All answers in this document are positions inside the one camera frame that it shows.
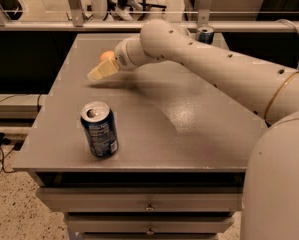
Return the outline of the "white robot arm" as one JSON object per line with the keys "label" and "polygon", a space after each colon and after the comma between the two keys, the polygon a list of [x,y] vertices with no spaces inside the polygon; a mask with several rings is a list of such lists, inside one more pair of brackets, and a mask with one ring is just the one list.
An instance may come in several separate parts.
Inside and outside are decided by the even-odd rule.
{"label": "white robot arm", "polygon": [[248,161],[240,236],[299,240],[299,70],[198,42],[182,27],[151,20],[102,56],[88,77],[163,60],[183,65],[270,123]]}

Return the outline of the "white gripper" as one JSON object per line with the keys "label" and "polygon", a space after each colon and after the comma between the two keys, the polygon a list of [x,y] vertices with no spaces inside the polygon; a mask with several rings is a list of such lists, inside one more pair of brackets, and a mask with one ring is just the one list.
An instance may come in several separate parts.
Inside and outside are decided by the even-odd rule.
{"label": "white gripper", "polygon": [[112,58],[105,59],[98,66],[93,68],[87,77],[89,80],[100,80],[116,74],[121,70],[135,69],[139,51],[139,42],[137,40],[123,40],[114,49],[116,61]]}

